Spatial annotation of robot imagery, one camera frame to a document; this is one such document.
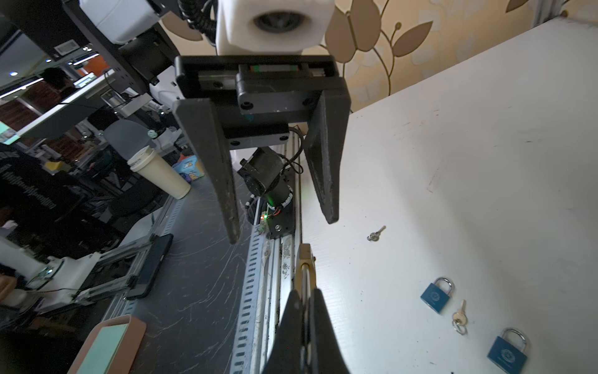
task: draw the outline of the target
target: padlock shackle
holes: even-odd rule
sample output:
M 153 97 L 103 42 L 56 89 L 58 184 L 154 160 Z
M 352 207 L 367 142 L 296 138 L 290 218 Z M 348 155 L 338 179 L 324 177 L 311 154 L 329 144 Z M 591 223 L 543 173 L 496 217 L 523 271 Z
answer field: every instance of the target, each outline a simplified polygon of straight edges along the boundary
M 519 336 L 519 338 L 521 338 L 521 341 L 523 342 L 523 348 L 521 349 L 521 352 L 523 354 L 525 354 L 525 349 L 527 348 L 527 338 L 525 337 L 525 335 L 521 331 L 519 331 L 513 327 L 507 327 L 506 329 L 504 329 L 502 331 L 501 338 L 505 339 L 505 336 L 507 335 L 507 333 L 514 333 L 515 335 Z
M 446 282 L 446 284 L 448 284 L 447 295 L 450 296 L 451 291 L 453 291 L 453 284 L 451 283 L 451 281 L 449 281 L 447 278 L 440 277 L 434 281 L 434 284 L 438 283 L 438 281 L 444 281 L 444 282 Z

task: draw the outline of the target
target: black table surface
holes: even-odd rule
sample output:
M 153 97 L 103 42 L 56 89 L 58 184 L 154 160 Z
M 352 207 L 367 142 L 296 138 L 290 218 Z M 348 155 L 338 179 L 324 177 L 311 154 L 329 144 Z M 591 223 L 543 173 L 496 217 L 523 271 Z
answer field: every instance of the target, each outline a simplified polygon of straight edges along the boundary
M 170 251 L 149 295 L 133 315 L 147 323 L 131 373 L 228 373 L 245 275 L 251 225 L 249 198 L 236 175 L 241 235 L 228 241 L 207 177 L 192 183 L 175 224 Z

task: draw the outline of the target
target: padlock body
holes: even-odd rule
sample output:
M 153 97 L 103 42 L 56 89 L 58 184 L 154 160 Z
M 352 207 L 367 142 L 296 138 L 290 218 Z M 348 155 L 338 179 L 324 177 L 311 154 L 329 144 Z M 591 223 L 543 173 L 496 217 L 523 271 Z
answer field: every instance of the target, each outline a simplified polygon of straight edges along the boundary
M 436 313 L 440 313 L 443 310 L 444 306 L 449 301 L 449 296 L 444 293 L 440 289 L 439 286 L 435 285 L 434 283 L 430 283 L 430 285 L 426 288 L 421 296 L 422 300 L 428 304 L 428 306 L 436 311 Z
M 508 374 L 519 374 L 527 356 L 500 336 L 488 352 L 488 358 Z

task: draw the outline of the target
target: blue padlock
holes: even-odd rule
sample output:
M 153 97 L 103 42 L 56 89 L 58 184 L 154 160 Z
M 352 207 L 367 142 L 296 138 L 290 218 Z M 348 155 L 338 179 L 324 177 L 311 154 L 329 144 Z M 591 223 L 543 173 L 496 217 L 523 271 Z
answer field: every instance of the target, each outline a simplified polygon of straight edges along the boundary
M 448 284 L 448 292 L 445 293 L 436 285 L 439 281 L 445 281 Z M 421 298 L 428 306 L 440 314 L 444 306 L 450 299 L 450 293 L 453 290 L 453 284 L 447 278 L 438 278 L 426 288 Z
M 519 335 L 523 342 L 522 349 L 518 349 L 505 339 L 509 332 Z M 523 369 L 525 361 L 527 361 L 527 356 L 525 355 L 526 347 L 527 339 L 521 331 L 513 328 L 504 329 L 501 335 L 496 337 L 494 345 L 490 349 L 490 352 L 488 352 L 488 358 L 504 370 L 505 373 L 519 374 Z

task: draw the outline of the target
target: green sticky note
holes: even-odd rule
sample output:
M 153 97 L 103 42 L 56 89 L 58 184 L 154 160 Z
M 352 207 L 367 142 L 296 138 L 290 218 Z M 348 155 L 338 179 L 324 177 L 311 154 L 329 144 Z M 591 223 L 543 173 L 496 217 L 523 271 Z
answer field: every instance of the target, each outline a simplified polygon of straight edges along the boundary
M 129 324 L 100 329 L 77 374 L 105 374 Z

